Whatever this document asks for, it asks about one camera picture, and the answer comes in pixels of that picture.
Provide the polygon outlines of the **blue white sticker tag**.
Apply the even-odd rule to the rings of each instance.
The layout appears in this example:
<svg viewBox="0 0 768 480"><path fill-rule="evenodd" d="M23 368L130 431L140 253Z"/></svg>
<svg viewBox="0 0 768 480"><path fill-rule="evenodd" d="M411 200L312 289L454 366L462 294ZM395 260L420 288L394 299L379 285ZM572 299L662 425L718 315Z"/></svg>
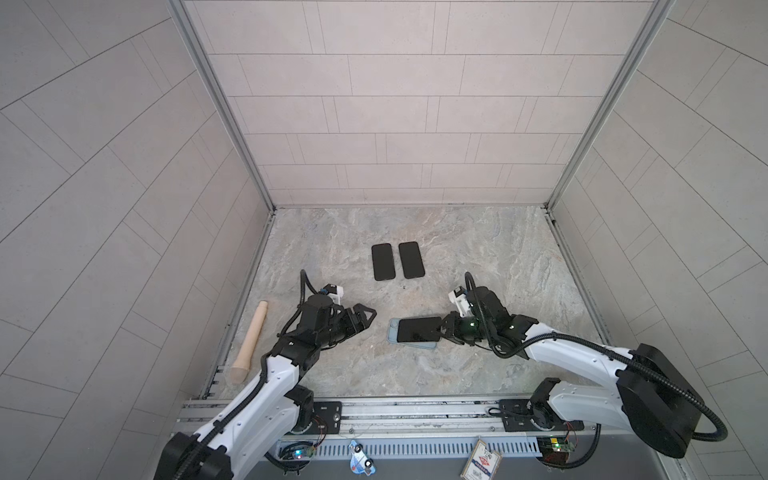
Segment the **blue white sticker tag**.
<svg viewBox="0 0 768 480"><path fill-rule="evenodd" d="M351 440L349 449L351 452L349 466L354 474L371 476L376 472L373 460L365 453L359 442Z"/></svg>

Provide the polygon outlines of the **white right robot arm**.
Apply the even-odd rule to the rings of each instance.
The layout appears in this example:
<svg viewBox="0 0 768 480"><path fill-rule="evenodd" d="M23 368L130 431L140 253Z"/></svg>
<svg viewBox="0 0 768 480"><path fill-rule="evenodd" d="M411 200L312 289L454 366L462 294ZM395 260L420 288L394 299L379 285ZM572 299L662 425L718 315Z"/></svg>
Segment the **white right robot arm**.
<svg viewBox="0 0 768 480"><path fill-rule="evenodd" d="M499 409L518 424L541 431L569 422L609 425L633 432L655 451L682 458L702 416L700 396L658 349L611 347L564 334L537 319L511 314L486 287L453 290L443 338L482 346L499 358L555 365L589 380L577 386L548 377L523 407Z"/></svg>

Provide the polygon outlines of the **light blue phone case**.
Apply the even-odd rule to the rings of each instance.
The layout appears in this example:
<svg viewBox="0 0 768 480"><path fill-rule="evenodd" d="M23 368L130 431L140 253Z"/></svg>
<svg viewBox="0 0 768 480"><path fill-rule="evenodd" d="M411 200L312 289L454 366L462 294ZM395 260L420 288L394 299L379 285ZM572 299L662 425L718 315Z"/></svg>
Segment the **light blue phone case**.
<svg viewBox="0 0 768 480"><path fill-rule="evenodd" d="M392 318L389 323L389 330L387 334L387 339L390 344L399 344L401 346L409 346L412 348L418 348L418 349L425 349L425 350L433 350L437 347L436 342L404 342L400 343L397 341L397 334L399 330L399 323L401 322L401 318Z"/></svg>

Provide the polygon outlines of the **circuit board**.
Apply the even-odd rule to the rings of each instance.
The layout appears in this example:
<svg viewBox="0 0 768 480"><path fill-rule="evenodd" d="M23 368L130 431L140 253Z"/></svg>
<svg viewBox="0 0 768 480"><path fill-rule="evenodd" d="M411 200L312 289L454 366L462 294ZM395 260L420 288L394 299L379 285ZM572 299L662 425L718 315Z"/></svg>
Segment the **circuit board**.
<svg viewBox="0 0 768 480"><path fill-rule="evenodd" d="M283 446L279 451L279 459L283 462L308 461L315 453L314 443L300 441Z"/></svg>
<svg viewBox="0 0 768 480"><path fill-rule="evenodd" d="M541 453L540 460L550 463L567 463L569 456L575 451L578 442L566 437L537 437Z"/></svg>

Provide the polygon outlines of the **aluminium corner post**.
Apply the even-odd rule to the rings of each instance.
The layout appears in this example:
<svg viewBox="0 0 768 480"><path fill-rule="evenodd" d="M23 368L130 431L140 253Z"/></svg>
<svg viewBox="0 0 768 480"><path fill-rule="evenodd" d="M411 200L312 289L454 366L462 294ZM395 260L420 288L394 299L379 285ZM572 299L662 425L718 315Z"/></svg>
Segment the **aluminium corner post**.
<svg viewBox="0 0 768 480"><path fill-rule="evenodd" d="M565 189L589 153L590 148L627 88L633 74L639 67L674 4L675 0L655 0L652 2L648 14L641 23L637 35L630 44L614 78L609 84L606 94L598 105L587 129L581 136L550 198L545 203L545 209L550 216L554 215L554 209L562 198Z"/></svg>
<svg viewBox="0 0 768 480"><path fill-rule="evenodd" d="M182 40L187 47L192 61L197 67L203 85L209 93L211 100L219 113L223 126L233 142L235 149L252 177L257 190L271 213L276 211L276 206L269 194L265 182L258 172L252 153L245 141L245 137L237 123L233 109L227 100L220 82L214 72L213 65L205 52L200 36L195 30L192 18L183 1L170 0L168 8L173 20L176 22Z"/></svg>

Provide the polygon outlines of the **right circuit board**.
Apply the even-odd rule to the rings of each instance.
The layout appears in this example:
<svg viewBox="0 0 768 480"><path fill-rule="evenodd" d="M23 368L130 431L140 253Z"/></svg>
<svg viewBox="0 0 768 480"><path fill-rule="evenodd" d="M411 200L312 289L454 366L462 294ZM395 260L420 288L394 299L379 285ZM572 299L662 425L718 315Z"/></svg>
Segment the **right circuit board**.
<svg viewBox="0 0 768 480"><path fill-rule="evenodd" d="M540 460L550 463L567 463L569 456L575 451L578 442L566 437L537 437L541 453Z"/></svg>

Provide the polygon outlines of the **aluminium left corner post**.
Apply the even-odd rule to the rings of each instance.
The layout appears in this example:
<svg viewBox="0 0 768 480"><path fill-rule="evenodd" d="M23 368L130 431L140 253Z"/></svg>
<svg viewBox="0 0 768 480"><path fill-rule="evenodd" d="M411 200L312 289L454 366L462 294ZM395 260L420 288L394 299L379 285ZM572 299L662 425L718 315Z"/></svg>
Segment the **aluminium left corner post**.
<svg viewBox="0 0 768 480"><path fill-rule="evenodd" d="M192 61L197 67L203 85L209 93L211 100L219 113L223 126L233 142L235 149L252 177L257 190L271 213L276 211L276 206L269 194L265 182L258 172L252 153L245 141L245 137L237 123L233 109L227 100L220 82L214 72L213 65L205 52L200 36L195 30L192 18L183 1L170 0L168 8L173 20L176 22L182 40L187 47Z"/></svg>

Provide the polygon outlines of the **aluminium right corner post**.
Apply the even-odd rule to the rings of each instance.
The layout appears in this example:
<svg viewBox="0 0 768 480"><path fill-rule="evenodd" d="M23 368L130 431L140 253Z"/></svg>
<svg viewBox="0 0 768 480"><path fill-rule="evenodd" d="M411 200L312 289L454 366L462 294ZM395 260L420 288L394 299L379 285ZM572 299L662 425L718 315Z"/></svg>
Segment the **aluminium right corner post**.
<svg viewBox="0 0 768 480"><path fill-rule="evenodd" d="M562 198L565 189L589 153L590 148L627 88L633 74L639 67L674 4L675 0L655 0L652 2L648 14L641 23L637 35L630 44L614 78L609 84L606 94L598 105L587 129L581 136L550 198L545 203L545 209L550 216L554 215L554 209Z"/></svg>

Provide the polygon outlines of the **left circuit board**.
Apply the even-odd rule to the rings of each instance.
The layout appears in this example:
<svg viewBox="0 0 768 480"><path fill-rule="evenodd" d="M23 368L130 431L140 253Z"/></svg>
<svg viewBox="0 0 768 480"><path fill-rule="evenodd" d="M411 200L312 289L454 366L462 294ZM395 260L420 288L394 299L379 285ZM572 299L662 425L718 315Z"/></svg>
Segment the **left circuit board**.
<svg viewBox="0 0 768 480"><path fill-rule="evenodd" d="M279 451L279 459L283 462L308 461L315 453L314 443L300 441L283 446Z"/></svg>

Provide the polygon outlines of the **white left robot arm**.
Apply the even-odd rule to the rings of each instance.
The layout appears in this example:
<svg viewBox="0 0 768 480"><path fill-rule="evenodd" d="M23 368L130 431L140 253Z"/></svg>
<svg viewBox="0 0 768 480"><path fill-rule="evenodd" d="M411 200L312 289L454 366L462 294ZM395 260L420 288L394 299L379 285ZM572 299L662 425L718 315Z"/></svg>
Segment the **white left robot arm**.
<svg viewBox="0 0 768 480"><path fill-rule="evenodd" d="M324 350L368 329L377 312L345 308L328 293L309 296L260 359L260 372L194 434L165 445L156 479L243 479L284 435L311 423L313 392L300 385Z"/></svg>

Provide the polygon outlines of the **purple-edged phone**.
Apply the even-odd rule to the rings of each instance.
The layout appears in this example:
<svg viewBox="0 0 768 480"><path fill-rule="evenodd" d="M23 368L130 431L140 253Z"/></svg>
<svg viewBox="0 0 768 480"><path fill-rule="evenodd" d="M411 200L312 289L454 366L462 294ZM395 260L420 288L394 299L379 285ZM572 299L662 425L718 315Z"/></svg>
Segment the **purple-edged phone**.
<svg viewBox="0 0 768 480"><path fill-rule="evenodd" d="M376 281L393 280L396 277L394 254L390 243L371 247L373 274Z"/></svg>
<svg viewBox="0 0 768 480"><path fill-rule="evenodd" d="M425 276L425 267L416 241L403 242L398 245L403 275L406 279L416 279Z"/></svg>

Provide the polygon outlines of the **wooden roller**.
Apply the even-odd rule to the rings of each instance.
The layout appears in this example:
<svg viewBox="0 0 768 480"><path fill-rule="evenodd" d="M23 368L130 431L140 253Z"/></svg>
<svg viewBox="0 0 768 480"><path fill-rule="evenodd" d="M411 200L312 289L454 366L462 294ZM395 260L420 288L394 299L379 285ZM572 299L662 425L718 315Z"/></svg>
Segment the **wooden roller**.
<svg viewBox="0 0 768 480"><path fill-rule="evenodd" d="M230 368L229 380L233 385L243 384L250 373L252 357L267 316L268 307L267 301L260 301L257 305L240 350Z"/></svg>

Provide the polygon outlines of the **red white card tag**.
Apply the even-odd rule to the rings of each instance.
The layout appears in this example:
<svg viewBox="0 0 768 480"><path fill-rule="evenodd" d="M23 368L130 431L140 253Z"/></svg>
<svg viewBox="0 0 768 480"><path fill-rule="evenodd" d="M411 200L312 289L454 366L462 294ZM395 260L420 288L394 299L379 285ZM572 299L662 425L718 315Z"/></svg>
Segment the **red white card tag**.
<svg viewBox="0 0 768 480"><path fill-rule="evenodd" d="M462 480L492 480L502 460L502 455L487 442L479 439L461 474Z"/></svg>

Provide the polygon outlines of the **black phone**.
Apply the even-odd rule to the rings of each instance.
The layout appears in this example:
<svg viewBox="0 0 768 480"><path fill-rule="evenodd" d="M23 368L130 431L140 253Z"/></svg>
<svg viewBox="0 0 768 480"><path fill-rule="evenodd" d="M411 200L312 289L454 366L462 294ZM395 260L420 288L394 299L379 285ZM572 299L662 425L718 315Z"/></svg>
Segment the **black phone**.
<svg viewBox="0 0 768 480"><path fill-rule="evenodd" d="M400 319L395 339L397 343L432 343L442 338L439 316L413 317Z"/></svg>

